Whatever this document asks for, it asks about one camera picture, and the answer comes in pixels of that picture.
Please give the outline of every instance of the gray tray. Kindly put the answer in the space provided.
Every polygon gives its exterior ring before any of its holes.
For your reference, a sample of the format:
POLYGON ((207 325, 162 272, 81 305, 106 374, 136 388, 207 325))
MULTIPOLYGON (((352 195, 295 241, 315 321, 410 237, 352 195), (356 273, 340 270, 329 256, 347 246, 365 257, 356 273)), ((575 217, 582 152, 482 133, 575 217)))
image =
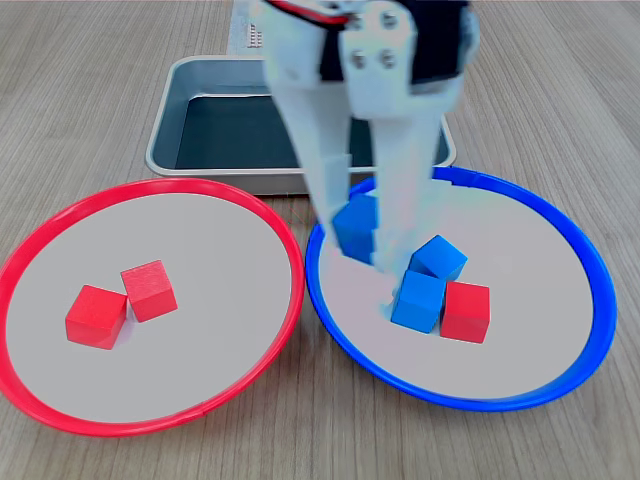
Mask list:
MULTIPOLYGON (((209 178, 254 195, 306 194, 261 62, 260 57, 199 56, 174 64, 147 149, 148 167, 161 176, 209 178)), ((352 183, 375 172, 366 122, 352 123, 351 154, 352 183)), ((443 118, 436 165, 454 159, 443 118)))

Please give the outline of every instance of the red cube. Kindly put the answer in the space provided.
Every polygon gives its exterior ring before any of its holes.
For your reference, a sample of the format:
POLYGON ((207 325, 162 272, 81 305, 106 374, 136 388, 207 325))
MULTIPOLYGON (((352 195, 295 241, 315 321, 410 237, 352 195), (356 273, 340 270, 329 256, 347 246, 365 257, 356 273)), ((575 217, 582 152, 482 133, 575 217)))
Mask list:
POLYGON ((121 275, 138 322, 146 322, 178 308, 160 260, 132 268, 121 275))
POLYGON ((67 338, 82 345, 111 350, 126 313, 126 295, 85 285, 67 314, 67 338))
POLYGON ((447 283, 441 337, 483 343, 490 319, 488 287, 447 283))

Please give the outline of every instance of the screw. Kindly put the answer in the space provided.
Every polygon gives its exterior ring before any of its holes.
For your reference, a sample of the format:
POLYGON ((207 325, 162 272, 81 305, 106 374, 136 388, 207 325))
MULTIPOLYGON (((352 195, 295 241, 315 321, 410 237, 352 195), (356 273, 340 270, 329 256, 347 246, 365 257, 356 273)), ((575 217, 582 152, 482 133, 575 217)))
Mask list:
POLYGON ((351 54, 351 61, 356 68, 364 68, 365 57, 362 50, 356 50, 351 54))
POLYGON ((362 17, 360 15, 351 15, 349 28, 352 30, 362 30, 362 17))
POLYGON ((393 52, 391 50, 383 50, 380 52, 380 62, 382 62, 382 65, 384 65, 385 68, 393 68, 396 64, 393 52))
POLYGON ((382 25, 384 28, 391 30, 398 24, 398 19, 393 12, 384 12, 382 14, 382 25))

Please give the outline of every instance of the black component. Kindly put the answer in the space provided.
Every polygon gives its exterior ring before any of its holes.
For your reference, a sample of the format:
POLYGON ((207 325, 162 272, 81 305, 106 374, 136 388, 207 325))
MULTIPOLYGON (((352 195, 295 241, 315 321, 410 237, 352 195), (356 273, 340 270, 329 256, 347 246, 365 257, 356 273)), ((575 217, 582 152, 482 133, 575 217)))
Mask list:
MULTIPOLYGON (((263 0, 263 1, 268 3, 269 5, 271 5, 273 8, 275 8, 277 10, 280 10, 281 12, 287 13, 287 14, 293 16, 293 17, 296 17, 296 18, 299 18, 301 20, 304 20, 305 22, 309 22, 311 25, 315 25, 317 27, 324 28, 325 30, 328 30, 330 32, 340 32, 340 31, 344 30, 344 25, 343 24, 332 25, 332 24, 318 22, 316 20, 308 18, 308 17, 306 17, 304 15, 301 15, 299 13, 292 12, 290 10, 282 8, 282 6, 280 4, 275 3, 272 0, 263 0)), ((331 8, 333 10, 335 10, 336 8, 338 8, 338 5, 334 4, 331 8)))
MULTIPOLYGON (((421 84, 458 76, 462 43, 462 11, 469 6, 461 0, 397 0, 412 14, 418 38, 413 61, 412 83, 421 84)), ((338 50, 338 30, 327 32, 320 75, 326 82, 344 78, 338 50)))

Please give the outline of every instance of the plate rim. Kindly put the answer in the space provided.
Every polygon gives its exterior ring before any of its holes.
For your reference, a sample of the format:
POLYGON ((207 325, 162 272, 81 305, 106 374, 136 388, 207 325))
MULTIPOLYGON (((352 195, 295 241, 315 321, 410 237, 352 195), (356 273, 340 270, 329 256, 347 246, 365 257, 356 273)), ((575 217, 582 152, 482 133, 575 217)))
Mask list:
MULTIPOLYGON (((443 407, 487 413, 524 410, 552 402, 577 389, 598 370, 604 361, 613 344, 617 324, 615 288, 595 246, 559 209, 516 184, 486 173, 454 166, 433 169, 433 178, 451 181, 455 186, 488 190, 512 198, 536 211, 565 238, 587 274, 593 301, 593 325, 581 354, 562 375, 546 385, 520 395, 493 400, 442 395, 402 380, 369 360, 349 341, 331 317, 322 295, 318 269, 324 232, 322 227, 316 224, 307 243, 305 269, 309 296, 325 329, 347 355, 375 377, 404 393, 443 407)), ((375 178, 368 178, 351 189, 350 197, 369 192, 374 188, 375 178)))
POLYGON ((9 255, 0 269, 0 391, 29 417, 68 433, 92 437, 125 437, 159 432, 200 418, 227 403, 251 385, 278 357, 297 325, 305 295, 302 251, 287 223, 263 200, 236 187, 198 178, 154 178, 111 187, 63 209, 33 231, 9 255), (214 397, 175 414, 132 423, 84 420, 47 406, 22 383, 7 347, 6 325, 13 293, 33 259, 62 232, 113 205, 159 194, 196 194, 219 198, 260 217, 278 235, 291 266, 291 297, 282 326, 260 360, 240 379, 214 397))

